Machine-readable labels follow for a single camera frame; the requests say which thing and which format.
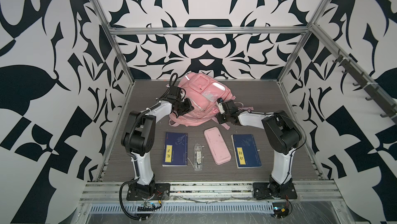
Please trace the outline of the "pink student backpack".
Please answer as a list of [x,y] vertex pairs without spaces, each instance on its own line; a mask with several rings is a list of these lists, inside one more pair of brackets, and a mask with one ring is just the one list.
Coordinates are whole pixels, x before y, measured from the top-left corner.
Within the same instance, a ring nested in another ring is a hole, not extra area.
[[189,73],[182,77],[178,85],[175,81],[170,81],[167,91],[160,98],[169,100],[169,95],[180,95],[182,100],[189,98],[194,110],[185,115],[169,114],[169,125],[177,127],[199,126],[209,120],[218,122],[216,114],[219,113],[217,100],[235,100],[231,90],[224,84],[203,73]]

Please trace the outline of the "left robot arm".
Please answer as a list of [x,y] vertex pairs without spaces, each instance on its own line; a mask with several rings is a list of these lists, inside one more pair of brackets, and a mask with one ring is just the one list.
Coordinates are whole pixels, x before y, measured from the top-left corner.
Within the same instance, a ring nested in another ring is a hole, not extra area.
[[186,99],[186,91],[176,86],[178,74],[173,73],[165,93],[156,104],[140,112],[132,111],[127,118],[125,134],[121,140],[134,168],[134,179],[129,182],[136,191],[147,195],[155,192],[155,176],[151,166],[150,151],[155,141],[156,123],[169,114],[183,116],[194,107]]

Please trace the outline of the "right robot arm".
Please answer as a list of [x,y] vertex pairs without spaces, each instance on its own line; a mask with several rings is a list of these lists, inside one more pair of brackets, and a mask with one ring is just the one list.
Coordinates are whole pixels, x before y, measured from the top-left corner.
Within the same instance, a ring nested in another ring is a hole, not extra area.
[[230,122],[239,126],[263,129],[270,146],[274,149],[274,167],[269,180],[270,192],[281,193],[292,184],[292,162],[303,135],[284,111],[258,113],[238,108],[233,100],[217,99],[220,124]]

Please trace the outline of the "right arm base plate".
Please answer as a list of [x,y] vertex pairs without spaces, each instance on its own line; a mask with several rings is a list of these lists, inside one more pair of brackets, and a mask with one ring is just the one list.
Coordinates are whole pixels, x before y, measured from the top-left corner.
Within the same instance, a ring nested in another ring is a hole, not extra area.
[[292,180],[282,185],[279,185],[276,182],[270,182],[270,183],[253,183],[252,186],[253,186],[253,197],[256,200],[270,200],[270,199],[296,200],[298,198],[297,191],[294,187]]

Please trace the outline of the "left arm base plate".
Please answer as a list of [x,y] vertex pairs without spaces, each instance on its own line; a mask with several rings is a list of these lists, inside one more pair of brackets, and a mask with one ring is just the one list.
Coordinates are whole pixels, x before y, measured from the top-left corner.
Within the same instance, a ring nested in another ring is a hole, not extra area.
[[130,184],[127,192],[127,201],[139,200],[161,200],[169,196],[171,185],[168,183],[151,183],[141,185],[138,183]]

